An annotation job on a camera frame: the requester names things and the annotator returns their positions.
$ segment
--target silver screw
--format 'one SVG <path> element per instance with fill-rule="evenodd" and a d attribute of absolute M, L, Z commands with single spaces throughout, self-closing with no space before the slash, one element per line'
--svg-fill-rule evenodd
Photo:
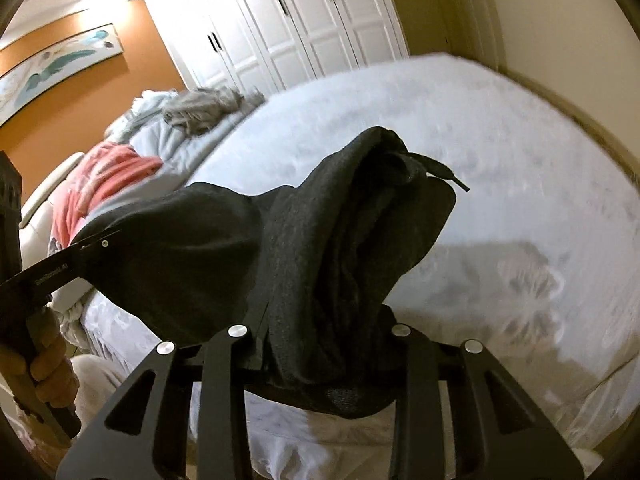
<path fill-rule="evenodd" d="M 227 331 L 227 333 L 231 337 L 242 337 L 242 336 L 246 335 L 247 332 L 249 332 L 249 329 L 247 327 L 245 327 L 244 325 L 233 325 Z"/>
<path fill-rule="evenodd" d="M 391 333 L 396 337 L 407 337 L 411 333 L 411 329 L 407 325 L 395 325 L 391 329 Z"/>
<path fill-rule="evenodd" d="M 173 344 L 171 341 L 164 341 L 156 347 L 156 352 L 158 352 L 160 355 L 169 355 L 174 350 L 175 344 Z"/>
<path fill-rule="evenodd" d="M 484 345 L 475 339 L 470 339 L 465 342 L 465 350 L 470 354 L 479 354 L 484 350 Z"/>

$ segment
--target white headboard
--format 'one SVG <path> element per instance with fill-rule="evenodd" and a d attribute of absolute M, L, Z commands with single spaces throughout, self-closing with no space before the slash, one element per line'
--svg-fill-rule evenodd
<path fill-rule="evenodd" d="M 47 257 L 51 225 L 53 224 L 53 204 L 51 194 L 71 173 L 84 153 L 74 153 L 37 187 L 24 203 L 20 222 L 20 250 L 23 268 L 31 267 Z"/>

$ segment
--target triangular cutout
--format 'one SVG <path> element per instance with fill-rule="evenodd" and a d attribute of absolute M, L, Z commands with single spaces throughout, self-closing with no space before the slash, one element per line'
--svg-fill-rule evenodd
<path fill-rule="evenodd" d="M 495 417 L 501 434 L 515 433 L 533 426 L 533 418 L 517 397 L 509 391 L 500 377 L 493 372 L 484 375 L 494 404 Z"/>
<path fill-rule="evenodd" d="M 113 431 L 130 435 L 139 435 L 142 422 L 145 420 L 146 406 L 151 396 L 156 374 L 147 370 L 129 388 L 124 397 L 111 411 L 104 421 L 105 426 Z"/>

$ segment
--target mattress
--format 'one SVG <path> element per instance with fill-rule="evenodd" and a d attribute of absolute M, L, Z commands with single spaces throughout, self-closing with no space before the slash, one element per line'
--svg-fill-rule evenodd
<path fill-rule="evenodd" d="M 335 75 L 271 98 L 188 184 L 248 195 L 297 186 L 375 125 L 471 188 L 458 193 L 436 246 L 386 302 L 433 340 L 485 342 L 571 446 L 595 446 L 640 403 L 640 200 L 615 163 L 547 102 L 446 55 Z M 99 292 L 81 321 L 94 351 L 125 371 L 158 342 Z M 392 406 L 344 421 L 250 394 L 246 402 L 263 475 L 386 478 Z"/>

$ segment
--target framed painting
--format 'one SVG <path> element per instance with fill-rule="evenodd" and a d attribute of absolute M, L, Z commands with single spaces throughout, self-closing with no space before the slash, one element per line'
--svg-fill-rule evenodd
<path fill-rule="evenodd" d="M 0 77 L 0 126 L 52 86 L 122 53 L 122 45 L 110 23 L 34 54 Z"/>

